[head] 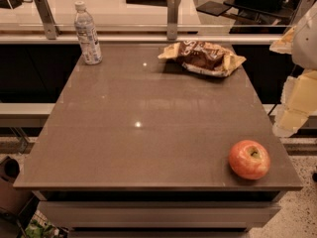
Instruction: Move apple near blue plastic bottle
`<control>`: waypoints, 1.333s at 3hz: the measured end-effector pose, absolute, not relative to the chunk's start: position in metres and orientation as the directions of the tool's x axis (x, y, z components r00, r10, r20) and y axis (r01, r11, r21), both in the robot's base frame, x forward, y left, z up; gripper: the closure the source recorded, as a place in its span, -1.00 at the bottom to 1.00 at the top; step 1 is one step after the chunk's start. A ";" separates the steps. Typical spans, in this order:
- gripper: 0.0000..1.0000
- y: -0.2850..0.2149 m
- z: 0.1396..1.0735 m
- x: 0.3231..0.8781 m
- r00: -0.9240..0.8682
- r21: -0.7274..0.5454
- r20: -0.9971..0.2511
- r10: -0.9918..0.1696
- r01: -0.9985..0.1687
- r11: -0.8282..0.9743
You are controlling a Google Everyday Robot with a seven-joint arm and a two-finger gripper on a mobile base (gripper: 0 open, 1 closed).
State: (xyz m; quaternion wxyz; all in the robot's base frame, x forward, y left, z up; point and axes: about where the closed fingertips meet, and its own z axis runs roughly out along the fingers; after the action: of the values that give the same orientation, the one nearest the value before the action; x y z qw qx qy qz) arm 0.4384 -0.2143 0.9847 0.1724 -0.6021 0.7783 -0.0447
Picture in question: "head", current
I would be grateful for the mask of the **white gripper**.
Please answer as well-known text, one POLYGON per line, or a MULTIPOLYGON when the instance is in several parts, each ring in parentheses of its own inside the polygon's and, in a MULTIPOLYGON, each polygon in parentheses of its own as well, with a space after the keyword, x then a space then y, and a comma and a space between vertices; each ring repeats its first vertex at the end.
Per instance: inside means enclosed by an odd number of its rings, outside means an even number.
POLYGON ((287 138, 295 134, 317 110, 317 2, 269 50, 292 54, 292 61, 305 68, 298 76, 289 76, 283 86, 281 104, 276 109, 272 132, 287 138))

